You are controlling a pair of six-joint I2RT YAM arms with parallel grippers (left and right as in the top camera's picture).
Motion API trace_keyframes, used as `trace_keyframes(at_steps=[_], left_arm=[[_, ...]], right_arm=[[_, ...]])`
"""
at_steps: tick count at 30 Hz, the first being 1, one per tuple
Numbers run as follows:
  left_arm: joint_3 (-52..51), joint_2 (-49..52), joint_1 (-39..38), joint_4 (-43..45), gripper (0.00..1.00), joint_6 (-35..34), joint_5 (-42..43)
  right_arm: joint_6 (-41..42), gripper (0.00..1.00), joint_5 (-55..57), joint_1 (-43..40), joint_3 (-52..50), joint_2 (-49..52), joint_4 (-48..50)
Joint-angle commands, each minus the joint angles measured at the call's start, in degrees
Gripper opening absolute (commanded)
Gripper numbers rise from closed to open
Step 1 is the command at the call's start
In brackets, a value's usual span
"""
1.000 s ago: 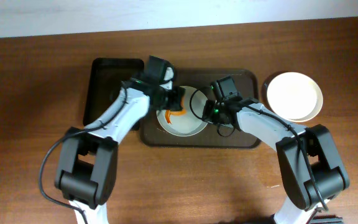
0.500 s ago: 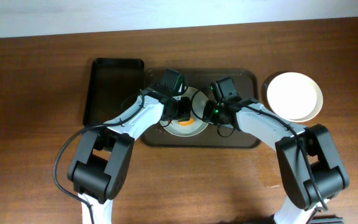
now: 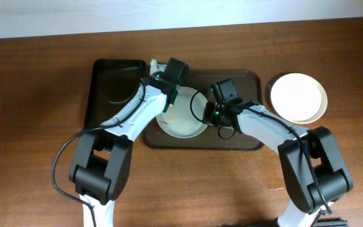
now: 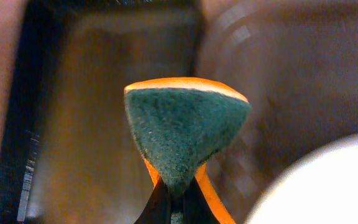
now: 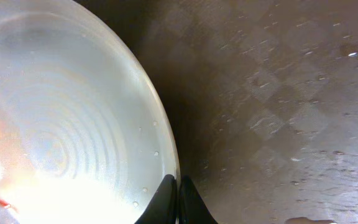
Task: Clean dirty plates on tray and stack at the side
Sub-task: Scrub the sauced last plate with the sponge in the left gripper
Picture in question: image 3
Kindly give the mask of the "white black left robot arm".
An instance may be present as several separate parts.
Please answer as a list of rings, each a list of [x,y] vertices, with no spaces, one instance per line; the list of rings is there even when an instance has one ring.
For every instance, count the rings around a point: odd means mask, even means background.
[[[135,139],[174,103],[182,79],[142,79],[135,96],[112,118],[75,134],[69,172],[83,206],[84,226],[113,226],[115,200],[127,183]]]

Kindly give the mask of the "white plate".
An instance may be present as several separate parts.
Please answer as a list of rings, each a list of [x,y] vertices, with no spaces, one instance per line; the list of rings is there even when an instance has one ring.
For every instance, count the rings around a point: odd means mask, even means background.
[[[174,104],[165,113],[156,116],[156,121],[165,133],[180,139],[198,136],[207,128],[207,124],[197,120],[191,110],[190,102],[196,89],[182,86]]]
[[[270,103],[283,119],[310,124],[324,115],[328,97],[324,87],[313,77],[288,73],[270,85]]]

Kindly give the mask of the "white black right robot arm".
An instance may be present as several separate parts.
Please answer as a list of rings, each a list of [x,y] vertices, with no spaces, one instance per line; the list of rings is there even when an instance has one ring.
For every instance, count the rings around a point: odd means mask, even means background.
[[[253,137],[278,154],[290,201],[276,218],[276,226],[348,225],[321,219],[354,186],[329,129],[291,124],[254,101],[209,102],[203,121]]]

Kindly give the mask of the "white plate top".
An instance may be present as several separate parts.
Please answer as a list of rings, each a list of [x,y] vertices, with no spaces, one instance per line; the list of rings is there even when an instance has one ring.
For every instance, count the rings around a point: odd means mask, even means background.
[[[328,97],[324,87],[313,77],[288,73],[270,85],[270,103],[283,119],[310,124],[324,115]]]

